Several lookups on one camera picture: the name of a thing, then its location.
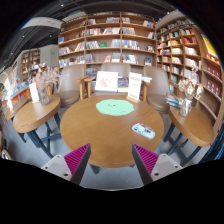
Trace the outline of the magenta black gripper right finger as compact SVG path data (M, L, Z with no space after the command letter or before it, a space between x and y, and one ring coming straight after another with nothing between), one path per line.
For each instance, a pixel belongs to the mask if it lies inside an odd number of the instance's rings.
M132 145L132 155L144 185L182 169L182 166L167 154L157 155L137 144Z

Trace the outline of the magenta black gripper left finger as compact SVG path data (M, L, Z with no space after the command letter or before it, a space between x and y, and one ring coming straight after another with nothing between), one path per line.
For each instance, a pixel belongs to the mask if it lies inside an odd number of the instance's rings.
M55 155L42 169L79 185L90 155L91 146L86 144L65 156Z

